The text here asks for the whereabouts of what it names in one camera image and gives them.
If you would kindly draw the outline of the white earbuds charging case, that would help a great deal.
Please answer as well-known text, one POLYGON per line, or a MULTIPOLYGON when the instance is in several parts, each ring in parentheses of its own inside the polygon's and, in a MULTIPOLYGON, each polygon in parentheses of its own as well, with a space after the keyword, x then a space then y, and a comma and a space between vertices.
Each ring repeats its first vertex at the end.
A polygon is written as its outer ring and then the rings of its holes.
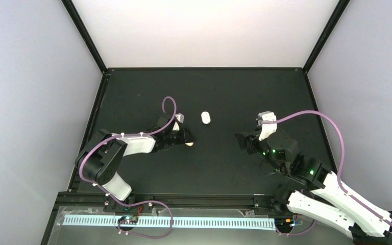
POLYGON ((210 117, 209 112, 203 111, 201 113, 201 120, 202 120, 202 123, 205 124, 205 125, 210 124, 211 123, 211 117, 210 117))

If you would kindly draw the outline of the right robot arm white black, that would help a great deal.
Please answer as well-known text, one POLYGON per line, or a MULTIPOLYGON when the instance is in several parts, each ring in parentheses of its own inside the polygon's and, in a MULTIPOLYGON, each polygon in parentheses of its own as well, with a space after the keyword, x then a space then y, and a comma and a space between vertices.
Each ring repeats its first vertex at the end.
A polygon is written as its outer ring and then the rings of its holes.
POLYGON ((337 181, 337 174, 317 159, 300 153, 298 142, 284 131, 261 140, 256 132, 236 133, 239 147, 260 153, 275 172, 298 184, 279 186, 270 200, 278 214, 305 215, 352 239, 353 244, 392 244, 392 211, 383 210, 337 181))

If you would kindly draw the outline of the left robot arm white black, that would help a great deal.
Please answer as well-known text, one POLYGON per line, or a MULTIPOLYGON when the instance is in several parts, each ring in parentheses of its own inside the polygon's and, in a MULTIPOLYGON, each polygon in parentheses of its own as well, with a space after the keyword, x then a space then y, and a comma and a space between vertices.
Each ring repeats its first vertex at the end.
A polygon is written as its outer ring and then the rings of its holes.
POLYGON ((97 185, 119 201, 125 201, 132 188, 117 172, 123 157, 194 143, 195 137, 183 124, 183 115, 178 114, 175 119, 168 119, 166 125, 153 127, 151 132, 117 134, 99 130, 79 152, 75 167, 82 180, 97 185))

